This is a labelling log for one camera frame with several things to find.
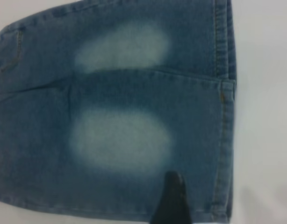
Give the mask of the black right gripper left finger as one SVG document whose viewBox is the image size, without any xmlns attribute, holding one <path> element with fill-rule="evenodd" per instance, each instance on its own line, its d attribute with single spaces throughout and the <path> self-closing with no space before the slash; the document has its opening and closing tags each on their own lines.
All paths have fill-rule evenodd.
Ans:
<svg viewBox="0 0 287 224">
<path fill-rule="evenodd" d="M 150 224 L 173 224 L 174 204 L 176 193 L 176 173 L 169 171 L 165 174 L 164 187 L 159 204 L 152 215 Z"/>
</svg>

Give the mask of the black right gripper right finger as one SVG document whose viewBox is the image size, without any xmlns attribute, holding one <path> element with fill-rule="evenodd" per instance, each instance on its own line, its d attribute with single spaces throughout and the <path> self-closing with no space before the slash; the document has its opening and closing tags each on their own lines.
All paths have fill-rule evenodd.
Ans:
<svg viewBox="0 0 287 224">
<path fill-rule="evenodd" d="M 187 201 L 186 183 L 183 176 L 176 172 L 177 176 L 177 207 L 175 212 L 176 224 L 191 224 L 192 219 Z"/>
</svg>

